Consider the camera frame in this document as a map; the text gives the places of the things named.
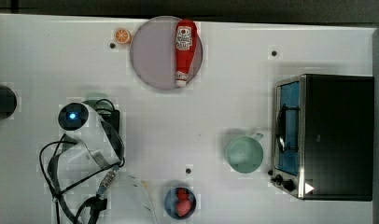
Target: ketchup label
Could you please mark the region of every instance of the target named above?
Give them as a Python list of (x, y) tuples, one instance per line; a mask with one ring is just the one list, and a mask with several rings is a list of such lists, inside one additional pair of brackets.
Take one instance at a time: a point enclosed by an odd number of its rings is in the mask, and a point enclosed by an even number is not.
[(188, 50), (192, 46), (192, 29), (189, 26), (178, 26), (175, 34), (175, 47), (180, 50)]

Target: small orange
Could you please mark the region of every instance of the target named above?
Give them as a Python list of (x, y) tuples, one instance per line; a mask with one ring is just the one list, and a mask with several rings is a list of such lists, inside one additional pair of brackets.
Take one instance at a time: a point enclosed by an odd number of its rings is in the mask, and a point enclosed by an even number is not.
[(119, 44), (129, 44), (132, 41), (131, 33), (128, 30), (120, 28), (115, 33), (115, 38)]

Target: red object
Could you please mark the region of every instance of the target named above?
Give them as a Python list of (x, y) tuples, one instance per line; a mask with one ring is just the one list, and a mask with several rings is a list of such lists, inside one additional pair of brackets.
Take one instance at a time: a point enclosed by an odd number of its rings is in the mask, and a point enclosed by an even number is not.
[(186, 201), (189, 198), (190, 194), (186, 189), (178, 189), (177, 198), (180, 201)]
[(175, 28), (175, 80), (179, 87), (184, 87), (192, 64), (198, 34), (193, 21), (182, 20)]
[(186, 201), (179, 202), (175, 206), (175, 210), (177, 211), (177, 214), (179, 217), (183, 217), (190, 211), (191, 207), (192, 207), (192, 204), (190, 203), (190, 200), (186, 200)]

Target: toaster oven knob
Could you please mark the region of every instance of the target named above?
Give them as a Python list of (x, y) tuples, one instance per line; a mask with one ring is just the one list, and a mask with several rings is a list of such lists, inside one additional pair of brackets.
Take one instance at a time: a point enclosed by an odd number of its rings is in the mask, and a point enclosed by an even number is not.
[(285, 188), (286, 190), (292, 192), (295, 187), (294, 187), (294, 182), (292, 180), (285, 180), (283, 181), (283, 188)]
[(282, 185), (283, 177), (281, 175), (276, 175), (274, 178), (271, 178), (272, 182), (275, 182), (277, 186)]

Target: red ketchup bottle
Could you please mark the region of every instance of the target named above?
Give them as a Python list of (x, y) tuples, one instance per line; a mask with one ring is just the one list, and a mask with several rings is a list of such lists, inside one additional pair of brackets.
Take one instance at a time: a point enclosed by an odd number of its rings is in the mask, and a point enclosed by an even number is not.
[(175, 28), (175, 84), (185, 87), (190, 70), (190, 65), (198, 40), (196, 25), (193, 21), (182, 20)]

